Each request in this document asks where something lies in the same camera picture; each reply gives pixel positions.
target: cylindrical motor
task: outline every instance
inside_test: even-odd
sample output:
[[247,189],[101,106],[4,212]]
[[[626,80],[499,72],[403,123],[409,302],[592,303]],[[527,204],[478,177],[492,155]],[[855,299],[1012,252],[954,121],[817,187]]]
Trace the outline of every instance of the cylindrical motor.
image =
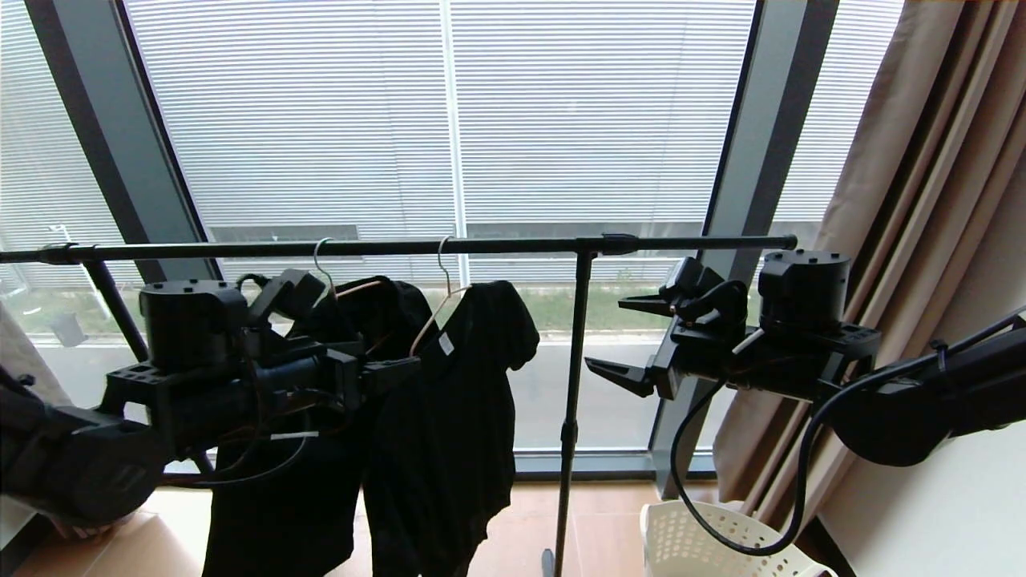
[[766,255],[759,273],[759,326],[829,333],[844,313],[851,259],[839,253],[780,251]]
[[219,280],[147,284],[140,294],[150,362],[165,373],[210,367],[228,359],[232,336],[246,318],[246,300]]

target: baseboard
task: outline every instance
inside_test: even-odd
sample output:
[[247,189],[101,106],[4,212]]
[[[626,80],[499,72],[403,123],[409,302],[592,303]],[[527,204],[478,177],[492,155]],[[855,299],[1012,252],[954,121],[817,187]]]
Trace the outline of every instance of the baseboard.
[[819,517],[805,526],[797,544],[805,554],[833,569],[838,577],[857,577],[852,565],[844,559],[844,553],[840,552],[840,547],[827,532],[827,528],[823,527]]
[[11,577],[32,551],[53,533],[53,524],[44,515],[34,514],[29,523],[0,549],[0,577]]

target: hanger hook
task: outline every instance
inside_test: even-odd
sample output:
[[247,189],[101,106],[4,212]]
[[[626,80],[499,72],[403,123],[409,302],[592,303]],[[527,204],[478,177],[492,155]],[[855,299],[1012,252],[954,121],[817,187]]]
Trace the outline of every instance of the hanger hook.
[[330,236],[325,236],[324,238],[321,238],[320,240],[318,240],[317,244],[314,246],[314,266],[317,267],[317,270],[321,271],[321,274],[323,274],[324,276],[327,277],[327,290],[328,290],[328,293],[330,293],[331,295],[334,295],[334,280],[331,280],[331,273],[329,273],[328,271],[324,270],[320,266],[320,262],[317,260],[317,254],[320,253],[320,247],[325,242],[327,242],[328,240],[334,240],[334,239],[331,238]]
[[452,294],[452,282],[451,282],[451,280],[449,280],[448,269],[445,268],[445,265],[442,264],[442,246],[445,246],[445,241],[448,240],[449,238],[452,238],[451,234],[446,234],[442,238],[442,241],[438,243],[438,254],[435,255],[438,258],[438,268],[442,269],[442,272],[445,273],[445,294],[446,295],[451,295]]

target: curtain fold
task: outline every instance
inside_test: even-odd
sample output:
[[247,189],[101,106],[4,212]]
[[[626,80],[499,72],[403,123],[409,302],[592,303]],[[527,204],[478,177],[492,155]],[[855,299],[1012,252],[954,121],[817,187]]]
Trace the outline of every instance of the curtain fold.
[[[1026,147],[1026,4],[908,2],[817,248],[853,257],[845,320],[883,332],[886,364],[926,348]],[[723,501],[790,515],[807,406],[740,391],[713,456]],[[806,520],[854,456],[818,440]]]

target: grass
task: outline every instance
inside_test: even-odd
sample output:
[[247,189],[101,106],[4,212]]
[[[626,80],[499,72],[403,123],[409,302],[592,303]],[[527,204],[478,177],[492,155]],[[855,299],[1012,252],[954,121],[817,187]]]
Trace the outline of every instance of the grass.
[[[638,283],[593,284],[588,293],[587,329],[589,331],[665,329],[669,322],[667,317],[621,309],[617,306],[617,301],[624,297],[647,295],[655,292],[655,286]],[[571,286],[522,287],[519,288],[519,293],[539,331],[570,330],[574,316],[574,288]],[[143,315],[139,310],[137,288],[123,291],[121,296],[135,322],[143,326]],[[247,291],[247,297],[251,299],[252,296]],[[425,296],[434,309],[441,303],[444,292],[429,288],[425,290]],[[758,302],[757,296],[749,300],[749,323],[757,322]],[[4,300],[4,306],[10,314],[15,315],[17,322],[26,333],[50,333],[50,324],[61,315],[68,313],[75,314],[86,335],[116,335],[119,333],[117,324],[112,318],[105,316],[96,298],[88,291],[27,291],[7,297]],[[444,322],[453,308],[453,304],[446,305],[438,316],[439,322]]]

